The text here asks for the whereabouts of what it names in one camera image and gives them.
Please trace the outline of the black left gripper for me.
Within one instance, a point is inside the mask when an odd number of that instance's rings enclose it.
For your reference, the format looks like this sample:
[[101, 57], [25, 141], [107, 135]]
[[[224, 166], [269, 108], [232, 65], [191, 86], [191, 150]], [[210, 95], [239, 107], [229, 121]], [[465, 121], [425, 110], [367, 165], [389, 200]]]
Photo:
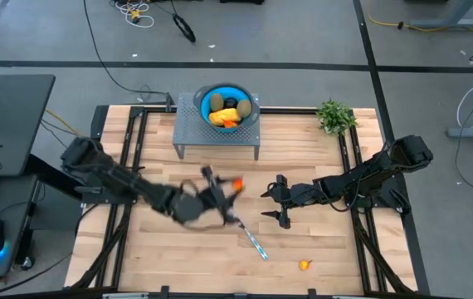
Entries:
[[237, 223], [234, 203], [240, 192], [237, 191], [236, 178], [221, 178], [214, 174], [210, 166], [201, 168], [202, 177], [207, 181], [207, 187], [200, 190], [197, 185], [184, 180], [176, 193], [177, 198], [171, 201], [173, 219], [185, 228], [197, 221], [204, 213], [216, 210], [222, 219], [221, 224], [204, 226], [204, 228], [221, 228]]

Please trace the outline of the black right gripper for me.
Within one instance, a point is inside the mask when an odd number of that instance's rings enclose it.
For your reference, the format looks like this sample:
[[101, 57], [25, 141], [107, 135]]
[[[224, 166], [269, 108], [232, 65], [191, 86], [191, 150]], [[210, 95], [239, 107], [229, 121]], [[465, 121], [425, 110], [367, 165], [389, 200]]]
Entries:
[[283, 229], [289, 229], [288, 210], [313, 204], [319, 198], [319, 190], [310, 184], [293, 184], [289, 187], [287, 178], [278, 174], [276, 175], [276, 186], [267, 189], [261, 197], [276, 198], [276, 202], [281, 206], [280, 212], [261, 212], [261, 215], [278, 219], [279, 225]]

